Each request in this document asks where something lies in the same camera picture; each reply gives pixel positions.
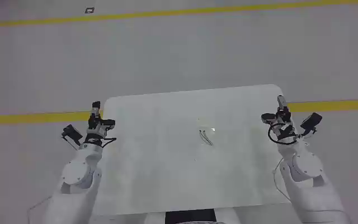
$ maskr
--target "white table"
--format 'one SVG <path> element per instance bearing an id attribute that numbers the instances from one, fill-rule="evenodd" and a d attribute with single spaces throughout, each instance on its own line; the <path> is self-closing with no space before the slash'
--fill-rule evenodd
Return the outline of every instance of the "white table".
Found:
<path id="1" fill-rule="evenodd" d="M 94 214 L 287 202 L 272 179 L 280 154 L 261 122 L 278 95 L 262 85 L 108 99 L 103 117 L 116 120 L 108 137 L 117 141 L 103 151 Z"/>

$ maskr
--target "thin wire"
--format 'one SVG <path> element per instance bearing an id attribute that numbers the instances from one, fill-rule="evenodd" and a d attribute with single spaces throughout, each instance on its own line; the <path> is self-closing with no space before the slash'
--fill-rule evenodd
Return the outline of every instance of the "thin wire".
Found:
<path id="1" fill-rule="evenodd" d="M 74 148 L 74 150 L 77 151 L 77 149 L 65 138 L 65 137 L 61 137 L 63 140 L 65 140 L 68 144 L 70 144 L 70 146 L 72 146 L 72 148 Z"/>
<path id="2" fill-rule="evenodd" d="M 276 183 L 276 178 L 275 178 L 275 174 L 276 174 L 276 170 L 277 168 L 279 167 L 280 163 L 282 162 L 284 158 L 281 158 L 281 160 L 279 161 L 279 163 L 277 164 L 277 166 L 275 167 L 275 169 L 272 171 L 272 173 L 274 174 L 274 183 L 275 183 L 275 187 L 276 189 L 283 195 L 285 196 L 285 198 L 287 198 L 287 200 L 289 200 L 291 203 L 291 199 L 284 193 L 282 192 L 282 190 L 279 189 L 279 187 L 277 186 L 277 183 Z M 300 210 L 303 210 L 303 211 L 306 211 L 306 212 L 341 212 L 343 213 L 349 220 L 349 223 L 352 224 L 352 219 L 350 217 L 350 215 L 343 211 L 343 210 L 339 210 L 339 209 L 325 209 L 325 210 L 309 210 L 309 209 L 304 209 L 304 208 L 300 208 L 300 207 L 297 207 L 298 209 Z"/>
<path id="3" fill-rule="evenodd" d="M 110 141 L 106 142 L 106 144 L 104 144 L 102 148 L 106 147 L 109 143 L 114 142 L 115 140 L 117 140 L 117 138 L 105 138 L 104 140 L 110 140 Z"/>
<path id="4" fill-rule="evenodd" d="M 213 143 L 209 140 L 209 138 L 206 136 L 205 130 L 202 132 L 204 134 L 204 137 L 210 142 L 211 145 L 213 145 Z"/>
<path id="5" fill-rule="evenodd" d="M 200 138 L 203 140 L 203 138 L 205 139 L 205 140 L 203 140 L 206 144 L 208 144 L 208 145 L 210 145 L 210 146 L 212 146 L 213 144 L 212 144 L 212 142 L 208 139 L 208 138 L 206 138 L 204 135 L 203 135 L 203 132 L 200 130 L 199 131 L 199 134 L 200 134 Z"/>
<path id="6" fill-rule="evenodd" d="M 30 212 L 32 209 L 36 208 L 37 206 L 41 205 L 42 203 L 46 202 L 48 199 L 52 198 L 52 196 L 48 196 L 47 198 L 43 199 L 41 202 L 38 202 L 34 206 L 28 208 L 26 210 L 26 216 L 27 216 L 27 224 L 30 224 Z"/>
<path id="7" fill-rule="evenodd" d="M 211 144 L 208 142 L 208 140 L 201 134 L 201 132 L 200 132 L 199 135 L 200 135 L 201 140 L 203 140 L 206 144 L 211 145 Z"/>
<path id="8" fill-rule="evenodd" d="M 278 126 L 278 125 L 286 125 L 286 124 L 284 124 L 284 123 L 276 123 L 276 124 L 270 126 L 270 128 L 268 129 L 267 135 L 268 135 L 268 138 L 269 138 L 271 141 L 275 142 L 276 144 L 284 144 L 284 145 L 287 145 L 287 146 L 289 146 L 289 145 L 294 144 L 294 143 L 297 142 L 297 140 L 293 140 L 292 142 L 279 142 L 279 141 L 274 140 L 274 139 L 271 137 L 271 131 L 272 131 L 273 127 Z"/>

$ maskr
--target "gray floor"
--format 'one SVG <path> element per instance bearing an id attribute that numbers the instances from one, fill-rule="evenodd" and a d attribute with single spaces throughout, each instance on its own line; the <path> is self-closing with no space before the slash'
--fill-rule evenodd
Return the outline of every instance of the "gray floor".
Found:
<path id="1" fill-rule="evenodd" d="M 96 12 L 256 4 L 262 1 L 4 1 L 1 20 Z M 0 114 L 88 110 L 111 96 L 273 83 L 288 101 L 357 99 L 357 6 L 134 18 L 0 27 Z M 296 113 L 300 122 L 307 114 Z M 312 151 L 354 221 L 358 207 L 356 116 L 322 113 Z M 85 122 L 73 123 L 84 131 Z M 74 151 L 59 139 L 67 123 L 3 125 L 0 223 L 26 223 L 51 195 Z M 45 204 L 33 209 L 39 223 Z M 289 205 L 238 208 L 243 223 L 298 223 Z M 138 217 L 92 217 L 93 223 Z"/>

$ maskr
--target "yellow stripe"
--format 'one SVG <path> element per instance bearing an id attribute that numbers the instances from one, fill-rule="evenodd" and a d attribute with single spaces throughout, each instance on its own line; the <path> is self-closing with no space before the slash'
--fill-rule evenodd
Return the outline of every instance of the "yellow stripe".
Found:
<path id="1" fill-rule="evenodd" d="M 321 101 L 321 102 L 290 102 L 291 112 L 322 112 L 358 110 L 358 100 Z M 46 114 L 18 114 L 0 115 L 0 125 L 31 124 L 55 122 L 82 122 L 87 121 L 89 111 L 46 113 Z"/>
<path id="2" fill-rule="evenodd" d="M 0 124 L 80 122 L 88 120 L 89 116 L 89 111 L 0 115 Z"/>
<path id="3" fill-rule="evenodd" d="M 65 22 L 94 22 L 94 21 L 101 21 L 101 20 L 122 20 L 128 18 L 153 17 L 153 16 L 179 16 L 179 15 L 206 14 L 206 13 L 219 13 L 219 12 L 279 10 L 279 9 L 287 9 L 287 8 L 318 7 L 318 6 L 337 5 L 337 4 L 358 4 L 358 0 L 321 0 L 321 1 L 310 1 L 310 2 L 258 4 L 254 6 L 228 6 L 228 7 L 215 7 L 215 8 L 194 8 L 189 10 L 137 12 L 137 13 L 125 13 L 125 14 L 117 14 L 117 15 L 81 16 L 81 17 L 72 17 L 72 18 L 45 18 L 41 20 L 0 21 L 0 26 L 61 24 Z"/>
<path id="4" fill-rule="evenodd" d="M 321 101 L 321 102 L 291 102 L 292 112 L 320 112 L 358 110 L 358 100 Z"/>

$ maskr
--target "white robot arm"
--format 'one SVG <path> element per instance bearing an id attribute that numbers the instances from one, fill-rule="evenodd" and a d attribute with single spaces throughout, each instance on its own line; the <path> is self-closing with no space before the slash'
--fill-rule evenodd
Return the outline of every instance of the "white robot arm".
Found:
<path id="1" fill-rule="evenodd" d="M 277 113 L 263 114 L 261 119 L 270 125 L 268 137 L 278 145 L 282 155 L 280 171 L 289 197 L 282 194 L 291 201 L 302 223 L 350 223 L 339 195 L 324 173 L 320 159 L 306 149 L 308 144 L 303 141 L 307 134 L 316 132 L 315 126 L 322 117 L 313 113 L 301 125 L 305 132 L 296 134 L 284 97 L 279 96 L 277 100 Z M 277 141 L 270 136 L 271 131 L 276 134 Z"/>
<path id="2" fill-rule="evenodd" d="M 64 129 L 62 137 L 70 137 L 79 149 L 75 158 L 67 163 L 62 171 L 60 182 L 50 200 L 45 224 L 85 224 L 88 223 L 101 181 L 101 170 L 97 163 L 102 158 L 103 148 L 116 138 L 106 139 L 107 131 L 115 126 L 114 120 L 102 120 L 100 102 L 92 104 L 88 120 L 86 140 L 71 125 Z M 102 146 L 103 140 L 110 140 Z"/>
<path id="3" fill-rule="evenodd" d="M 284 196 L 291 201 L 302 223 L 351 223 L 320 159 L 306 149 L 303 141 L 304 136 L 315 132 L 315 126 L 322 117 L 313 113 L 301 125 L 305 132 L 296 134 L 285 99 L 283 96 L 277 99 L 277 113 L 263 114 L 261 119 L 270 125 L 268 137 L 278 145 L 282 155 L 282 162 L 277 167 L 280 167 L 289 195 Z M 90 219 L 101 181 L 97 163 L 102 158 L 103 148 L 116 140 L 105 138 L 107 131 L 114 128 L 115 121 L 101 119 L 99 102 L 93 103 L 92 107 L 87 137 L 82 144 L 78 141 L 82 136 L 71 125 L 64 129 L 63 138 L 70 137 L 79 149 L 63 169 L 44 216 L 45 224 L 87 224 Z M 270 136 L 271 131 L 276 134 L 277 141 Z M 110 141 L 102 146 L 103 140 Z M 301 183 L 305 181 L 310 181 L 311 186 L 303 186 Z"/>

